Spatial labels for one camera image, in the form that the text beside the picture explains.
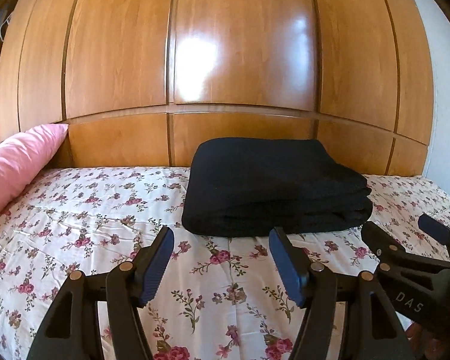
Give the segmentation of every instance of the white floral fabric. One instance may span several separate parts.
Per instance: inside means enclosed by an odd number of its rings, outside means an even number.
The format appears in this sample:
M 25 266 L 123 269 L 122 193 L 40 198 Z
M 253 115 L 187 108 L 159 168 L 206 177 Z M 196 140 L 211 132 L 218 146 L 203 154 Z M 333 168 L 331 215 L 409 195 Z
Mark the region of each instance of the white floral fabric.
M 150 245 L 162 225 L 175 249 L 154 300 L 139 310 L 155 360 L 287 359 L 304 311 L 283 288 L 267 238 L 201 237 L 181 225 L 188 168 L 43 171 L 0 216 L 0 353 L 25 359 L 47 309 L 70 272 L 108 272 Z M 367 176 L 375 223 L 410 252 L 447 259 L 421 232 L 426 212 L 450 226 L 450 196 L 423 177 Z M 335 272 L 374 271 L 359 228 L 290 235 Z M 106 304 L 99 304 L 106 359 L 114 352 Z M 338 355 L 338 307 L 328 357 Z

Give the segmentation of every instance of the wooden headboard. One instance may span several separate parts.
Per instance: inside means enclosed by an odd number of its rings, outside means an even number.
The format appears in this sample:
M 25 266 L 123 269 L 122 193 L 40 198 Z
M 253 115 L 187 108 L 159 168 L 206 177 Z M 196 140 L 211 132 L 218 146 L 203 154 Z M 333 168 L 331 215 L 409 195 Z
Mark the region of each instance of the wooden headboard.
M 414 0 L 19 0 L 0 57 L 0 140 L 69 123 L 61 167 L 189 166 L 238 136 L 416 175 L 432 113 Z

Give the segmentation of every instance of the blue gripper pad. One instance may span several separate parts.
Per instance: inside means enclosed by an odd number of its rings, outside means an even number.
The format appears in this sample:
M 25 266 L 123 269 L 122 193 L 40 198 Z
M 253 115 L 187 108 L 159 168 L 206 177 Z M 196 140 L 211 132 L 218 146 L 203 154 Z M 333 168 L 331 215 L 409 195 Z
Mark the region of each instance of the blue gripper pad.
M 270 252 L 274 258 L 288 297 L 298 307 L 303 307 L 306 296 L 303 294 L 302 288 L 308 283 L 309 273 L 307 264 L 310 260 L 300 248 L 292 246 L 282 230 L 279 231 L 281 234 L 276 229 L 270 232 L 268 238 Z
M 418 218 L 418 228 L 442 245 L 450 242 L 450 229 L 427 214 L 421 214 Z
M 173 252 L 175 237 L 169 227 L 162 227 L 157 237 L 147 249 L 146 261 L 143 263 L 143 284 L 140 302 L 146 305 L 152 300 L 162 281 L 170 256 Z

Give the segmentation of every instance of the white wall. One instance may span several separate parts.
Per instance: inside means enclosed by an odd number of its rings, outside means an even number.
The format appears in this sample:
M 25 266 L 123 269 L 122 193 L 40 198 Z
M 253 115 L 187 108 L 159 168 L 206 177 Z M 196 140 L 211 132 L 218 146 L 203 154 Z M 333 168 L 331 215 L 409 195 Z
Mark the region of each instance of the white wall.
M 423 175 L 450 194 L 450 23 L 434 0 L 415 0 L 427 33 L 434 81 L 430 147 Z

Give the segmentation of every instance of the black folded blanket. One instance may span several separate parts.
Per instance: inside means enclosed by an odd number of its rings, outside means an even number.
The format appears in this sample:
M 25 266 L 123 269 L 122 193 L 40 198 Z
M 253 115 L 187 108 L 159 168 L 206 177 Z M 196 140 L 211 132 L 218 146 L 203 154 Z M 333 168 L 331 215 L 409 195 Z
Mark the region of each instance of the black folded blanket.
M 218 138 L 193 157 L 182 223 L 219 237 L 346 230 L 370 217 L 370 192 L 317 140 Z

